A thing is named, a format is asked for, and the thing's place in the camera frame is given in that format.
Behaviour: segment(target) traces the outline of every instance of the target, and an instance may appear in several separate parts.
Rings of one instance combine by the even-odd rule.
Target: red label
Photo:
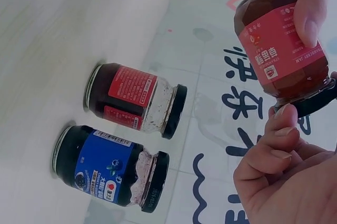
[[[253,21],[239,35],[261,85],[291,74],[325,56],[320,43],[306,48],[293,21],[295,3]]]
[[[111,97],[147,107],[156,81],[155,75],[120,66],[108,94]]]
[[[104,119],[137,130],[141,129],[143,122],[141,116],[132,115],[109,106],[104,107]]]

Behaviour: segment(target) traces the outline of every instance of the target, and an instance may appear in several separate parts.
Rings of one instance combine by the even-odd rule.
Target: blueberry jam jar
[[[53,170],[68,186],[122,207],[155,210],[170,157],[89,126],[70,126],[53,153]]]
[[[96,116],[145,133],[171,139],[184,108],[187,87],[117,63],[99,65],[91,74],[85,106]]]

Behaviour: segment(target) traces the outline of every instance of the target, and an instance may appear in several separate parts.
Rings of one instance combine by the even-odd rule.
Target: fingernail
[[[286,105],[284,105],[283,107],[281,107],[281,108],[279,109],[279,111],[277,111],[277,113],[275,114],[275,118],[280,117],[280,116],[283,114],[285,108],[286,108],[288,105],[289,105],[289,104],[286,104]]]
[[[294,127],[282,128],[282,129],[276,131],[275,135],[276,136],[287,136],[293,129],[294,129]]]
[[[304,31],[310,40],[311,46],[314,48],[317,45],[318,26],[317,23],[308,19],[305,23]]]
[[[284,151],[281,151],[281,150],[277,150],[277,149],[272,149],[270,151],[270,153],[277,157],[277,158],[281,158],[281,159],[287,159],[287,158],[290,158],[291,157],[291,154],[288,153],[288,152],[284,152]]]

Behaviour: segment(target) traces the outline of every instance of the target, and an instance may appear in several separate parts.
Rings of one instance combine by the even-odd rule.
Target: jar
[[[335,79],[320,45],[306,48],[293,21],[297,0],[243,0],[234,16],[235,32],[275,110],[292,103],[299,117],[337,97]]]
[[[67,185],[122,207],[153,212],[165,184],[170,158],[151,155],[141,144],[88,126],[71,126],[58,139],[53,170]]]
[[[184,108],[187,88],[116,63],[99,65],[85,92],[96,116],[145,133],[160,131],[171,139]]]

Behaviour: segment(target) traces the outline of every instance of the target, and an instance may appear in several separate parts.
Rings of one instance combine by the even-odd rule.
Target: blue label
[[[94,197],[117,203],[134,143],[101,131],[86,139],[75,169],[75,185]]]

